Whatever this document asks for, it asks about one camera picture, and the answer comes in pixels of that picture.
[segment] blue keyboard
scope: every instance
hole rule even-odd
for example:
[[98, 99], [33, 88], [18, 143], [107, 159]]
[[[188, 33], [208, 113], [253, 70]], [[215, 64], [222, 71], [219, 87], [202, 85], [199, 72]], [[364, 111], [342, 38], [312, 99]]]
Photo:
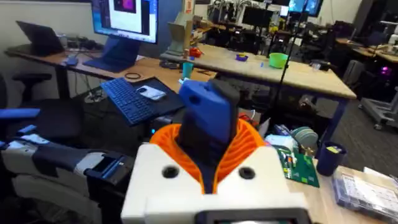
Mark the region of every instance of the blue keyboard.
[[150, 100], [137, 93], [124, 78], [116, 78], [101, 86], [131, 126], [157, 115]]

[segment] computer monitor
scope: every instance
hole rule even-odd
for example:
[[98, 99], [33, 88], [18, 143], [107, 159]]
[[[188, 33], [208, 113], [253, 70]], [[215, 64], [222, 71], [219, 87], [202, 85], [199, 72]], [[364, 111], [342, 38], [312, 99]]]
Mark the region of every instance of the computer monitor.
[[92, 0], [94, 32], [108, 35], [104, 54], [84, 65], [121, 72], [136, 62], [141, 42], [156, 44], [159, 0]]
[[257, 27], [268, 27], [274, 12], [256, 7], [246, 7], [242, 23]]
[[290, 0], [273, 0], [272, 4], [276, 4], [278, 6], [289, 6]]
[[289, 14], [289, 7], [281, 6], [280, 7], [280, 16], [287, 16], [288, 14]]
[[[289, 10], [290, 12], [302, 12], [304, 2], [306, 0], [290, 0]], [[308, 0], [307, 7], [305, 10], [309, 16], [318, 17], [321, 10], [323, 0]]]
[[308, 12], [304, 12], [303, 16], [301, 12], [291, 12], [290, 13], [290, 21], [298, 22], [301, 18], [301, 22], [305, 22], [308, 20]]
[[94, 32], [157, 43], [158, 0], [93, 0]]

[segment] chair armrest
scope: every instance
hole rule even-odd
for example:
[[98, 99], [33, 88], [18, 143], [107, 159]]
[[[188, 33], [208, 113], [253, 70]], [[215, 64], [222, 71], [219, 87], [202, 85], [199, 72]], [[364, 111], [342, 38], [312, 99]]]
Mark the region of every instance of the chair armrest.
[[21, 109], [1, 109], [0, 120], [21, 120], [35, 118], [40, 113], [40, 109], [21, 108]]

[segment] computer tower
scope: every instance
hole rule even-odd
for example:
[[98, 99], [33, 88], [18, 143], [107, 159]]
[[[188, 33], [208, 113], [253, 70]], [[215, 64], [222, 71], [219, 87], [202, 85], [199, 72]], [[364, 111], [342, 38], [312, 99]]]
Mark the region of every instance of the computer tower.
[[362, 0], [353, 24], [357, 37], [366, 37], [381, 20], [386, 9], [387, 0]]

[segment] orange object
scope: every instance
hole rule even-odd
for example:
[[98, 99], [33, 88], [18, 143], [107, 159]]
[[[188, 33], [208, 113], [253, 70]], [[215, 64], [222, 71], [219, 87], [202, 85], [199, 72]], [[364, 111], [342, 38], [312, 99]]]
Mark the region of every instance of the orange object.
[[[175, 142], [180, 127], [181, 124], [170, 124], [161, 128], [152, 136], [150, 143], [162, 148], [176, 163], [200, 183], [202, 193], [205, 193], [200, 169]], [[254, 150], [266, 144], [260, 134], [249, 123], [239, 119], [235, 138], [218, 164], [213, 181], [213, 193], [217, 192], [218, 183], [230, 174], [232, 170], [250, 156]]]
[[200, 58], [202, 53], [203, 52], [197, 47], [192, 47], [191, 49], [189, 49], [189, 56], [194, 56], [195, 58]]

